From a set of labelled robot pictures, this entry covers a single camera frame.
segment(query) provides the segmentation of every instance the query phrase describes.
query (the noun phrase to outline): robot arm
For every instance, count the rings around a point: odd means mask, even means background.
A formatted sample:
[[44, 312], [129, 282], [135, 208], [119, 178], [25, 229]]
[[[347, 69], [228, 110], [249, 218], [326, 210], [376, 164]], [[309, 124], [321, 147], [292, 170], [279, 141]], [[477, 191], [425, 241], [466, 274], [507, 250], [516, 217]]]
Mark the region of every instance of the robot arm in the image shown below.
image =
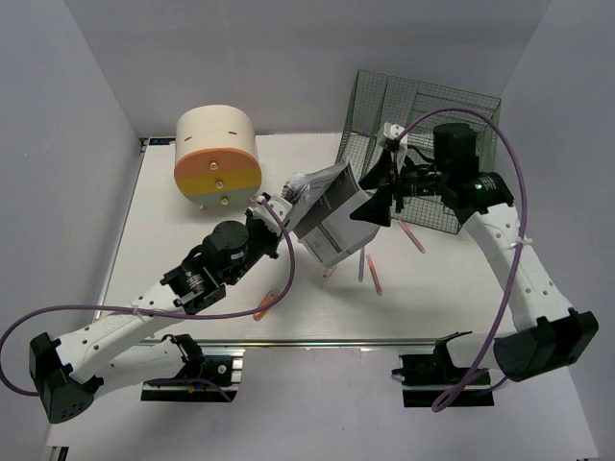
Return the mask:
[[[291, 205], [265, 196], [281, 221]], [[140, 308], [194, 315], [226, 296], [264, 255], [278, 257], [281, 229], [263, 205], [248, 208], [246, 224], [225, 221], [193, 248], [175, 269], [127, 306], [136, 315], [111, 314], [52, 339], [42, 333], [30, 343], [30, 373], [49, 422], [83, 413], [95, 399], [116, 389], [161, 377], [200, 376], [205, 361], [188, 335], [165, 336], [156, 346], [140, 340], [180, 319], [141, 315]]]
[[[390, 226], [393, 202], [400, 212], [405, 197], [439, 195], [479, 244], [504, 290], [512, 250], [528, 241], [518, 241], [517, 209], [504, 180], [479, 170], [477, 134], [464, 123], [436, 126], [433, 159], [420, 154], [424, 163], [417, 165], [407, 156], [407, 136], [399, 139], [403, 130], [382, 126], [381, 158], [359, 181], [362, 188], [375, 189], [373, 198], [351, 218]], [[559, 292], [530, 245], [521, 252], [509, 307], [517, 332], [496, 338], [481, 366], [500, 369], [514, 381], [575, 363], [598, 330], [591, 312], [577, 313]], [[484, 334], [455, 334], [439, 341], [438, 373], [462, 376], [455, 370], [470, 367], [484, 340]]]

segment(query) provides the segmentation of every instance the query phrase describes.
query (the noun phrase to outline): gray wall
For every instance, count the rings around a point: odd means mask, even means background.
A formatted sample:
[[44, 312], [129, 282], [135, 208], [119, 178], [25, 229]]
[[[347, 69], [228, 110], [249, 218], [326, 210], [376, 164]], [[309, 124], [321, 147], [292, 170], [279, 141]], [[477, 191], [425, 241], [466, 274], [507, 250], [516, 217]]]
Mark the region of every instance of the gray wall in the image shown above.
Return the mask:
[[571, 374], [601, 459], [615, 459], [613, 24], [611, 1], [552, 2], [504, 90], [502, 116], [529, 183], [534, 247], [570, 301], [600, 322]]
[[[62, 0], [0, 7], [0, 330], [56, 303], [96, 302], [134, 176], [138, 140]], [[48, 315], [3, 353], [28, 378], [28, 342], [79, 318]], [[0, 386], [2, 459], [38, 459], [47, 420], [38, 399]]]
[[188, 109], [339, 131], [359, 68], [499, 95], [549, 0], [66, 0], [140, 135]]

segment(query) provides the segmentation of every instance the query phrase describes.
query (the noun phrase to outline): green wire mesh basket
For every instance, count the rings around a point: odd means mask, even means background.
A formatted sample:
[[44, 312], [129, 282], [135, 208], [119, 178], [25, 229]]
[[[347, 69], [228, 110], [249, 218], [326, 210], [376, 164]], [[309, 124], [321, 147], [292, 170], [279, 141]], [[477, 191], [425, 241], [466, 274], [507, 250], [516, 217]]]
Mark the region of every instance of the green wire mesh basket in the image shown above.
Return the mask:
[[[376, 145], [376, 135], [381, 124], [390, 122], [407, 126], [426, 112], [452, 106], [479, 110], [498, 125], [499, 98], [359, 70], [336, 161], [347, 158], [355, 176], [360, 179], [380, 158], [382, 148]], [[492, 171], [497, 136], [482, 120], [470, 114], [439, 113], [413, 129], [408, 134], [408, 144], [415, 145], [426, 157], [433, 158], [431, 131], [436, 125], [449, 122], [465, 122], [479, 134], [477, 155], [480, 171]], [[411, 152], [410, 155], [416, 164], [425, 163], [416, 153]], [[439, 197], [406, 199], [404, 210], [396, 213], [393, 208], [391, 214], [396, 219], [438, 231], [458, 233], [461, 229], [455, 214], [442, 205]]]

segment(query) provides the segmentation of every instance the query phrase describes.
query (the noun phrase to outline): wire mesh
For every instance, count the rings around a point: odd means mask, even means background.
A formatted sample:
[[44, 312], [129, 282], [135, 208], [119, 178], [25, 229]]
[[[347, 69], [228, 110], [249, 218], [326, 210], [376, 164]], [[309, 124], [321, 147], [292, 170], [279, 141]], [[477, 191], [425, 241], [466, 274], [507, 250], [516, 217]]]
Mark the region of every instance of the wire mesh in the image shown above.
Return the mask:
[[[499, 98], [359, 70], [336, 161], [347, 158], [355, 176], [360, 179], [380, 158], [382, 148], [376, 145], [376, 135], [381, 124], [390, 122], [407, 126], [424, 113], [451, 106], [479, 110], [496, 125], [500, 120]], [[478, 133], [480, 171], [493, 170], [496, 135], [482, 120], [470, 114], [443, 112], [424, 120], [408, 134], [408, 144], [417, 146], [426, 157], [433, 158], [433, 127], [451, 122], [467, 123]], [[416, 164], [425, 163], [412, 151], [410, 157]], [[407, 199], [401, 213], [391, 209], [391, 214], [396, 219], [438, 231], [458, 233], [460, 229], [455, 214], [442, 205], [439, 197]]]

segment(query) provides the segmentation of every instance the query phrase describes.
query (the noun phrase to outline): white table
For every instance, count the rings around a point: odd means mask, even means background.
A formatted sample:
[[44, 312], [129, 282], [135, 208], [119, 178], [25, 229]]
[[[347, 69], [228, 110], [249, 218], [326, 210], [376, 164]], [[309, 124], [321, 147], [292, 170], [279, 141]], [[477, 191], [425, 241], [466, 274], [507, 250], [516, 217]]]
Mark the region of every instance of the white table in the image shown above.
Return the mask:
[[[259, 136], [262, 190], [282, 191], [295, 173], [309, 173], [335, 160], [339, 134]], [[149, 146], [124, 229], [106, 303], [123, 305], [178, 265], [225, 219], [245, 220], [245, 206], [201, 210], [173, 180], [174, 146]], [[331, 340], [435, 338], [458, 330], [487, 331], [502, 290], [482, 252], [467, 233], [449, 235], [414, 226], [427, 249], [421, 255], [397, 226], [382, 229], [368, 252], [375, 260], [383, 296], [369, 271], [358, 283], [358, 255], [338, 265], [326, 282], [323, 270], [295, 244], [297, 275], [283, 302], [261, 322], [251, 317], [224, 322], [183, 322], [165, 332], [197, 339]], [[282, 291], [288, 274], [284, 242], [280, 258], [262, 259], [227, 297], [207, 313], [245, 310], [269, 291]], [[503, 330], [512, 330], [506, 316]]]
[[[338, 134], [260, 136], [264, 189], [277, 192], [295, 172], [330, 165]], [[242, 211], [201, 211], [173, 182], [173, 148], [149, 147], [111, 276], [106, 302], [123, 304], [177, 265], [219, 221]], [[479, 248], [453, 236], [412, 228], [421, 255], [397, 227], [369, 245], [383, 296], [369, 274], [357, 282], [357, 257], [331, 279], [297, 246], [297, 281], [261, 322], [183, 322], [165, 332], [219, 341], [433, 338], [485, 331], [501, 289]], [[288, 271], [263, 260], [208, 312], [254, 307], [280, 290]], [[509, 317], [503, 328], [511, 329]], [[68, 461], [362, 461], [569, 459], [596, 456], [567, 370], [506, 386], [490, 408], [432, 414], [403, 408], [391, 379], [395, 351], [251, 349], [233, 404], [139, 401], [140, 386], [104, 396], [81, 417], [53, 426], [49, 446], [69, 446]]]

